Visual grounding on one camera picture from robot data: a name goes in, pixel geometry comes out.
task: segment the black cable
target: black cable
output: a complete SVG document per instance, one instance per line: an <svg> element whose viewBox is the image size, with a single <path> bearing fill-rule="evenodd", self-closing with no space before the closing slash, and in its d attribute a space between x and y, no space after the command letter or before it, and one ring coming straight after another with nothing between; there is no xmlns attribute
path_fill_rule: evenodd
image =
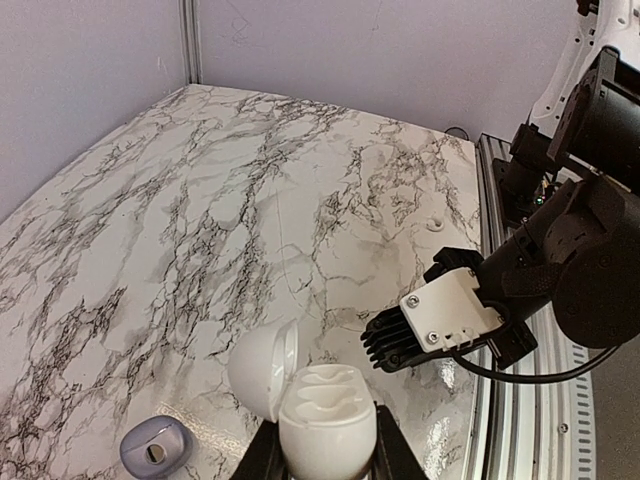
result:
<svg viewBox="0 0 640 480"><path fill-rule="evenodd" d="M453 359L462 368L469 370L471 373L480 375L481 377L489 378L491 380L497 380L505 383L523 383L527 385L544 385L548 383L560 383L571 380L572 378L584 375L589 370L596 368L607 358L613 355L620 347L611 347L603 352L599 353L584 365L574 368L573 370L567 370L562 373L551 373L548 375L515 375L511 373L494 372L493 370L487 370L475 363L471 363L464 358L460 353L454 352L452 354Z"/></svg>

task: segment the white wall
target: white wall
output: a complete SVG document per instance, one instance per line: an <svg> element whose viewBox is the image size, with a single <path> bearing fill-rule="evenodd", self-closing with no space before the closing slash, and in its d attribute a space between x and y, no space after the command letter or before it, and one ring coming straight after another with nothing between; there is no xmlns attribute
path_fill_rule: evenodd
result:
<svg viewBox="0 0 640 480"><path fill-rule="evenodd" d="M0 221L184 80L177 0L2 0Z"/></svg>
<svg viewBox="0 0 640 480"><path fill-rule="evenodd" d="M575 0L201 0L206 83L510 139Z"/></svg>

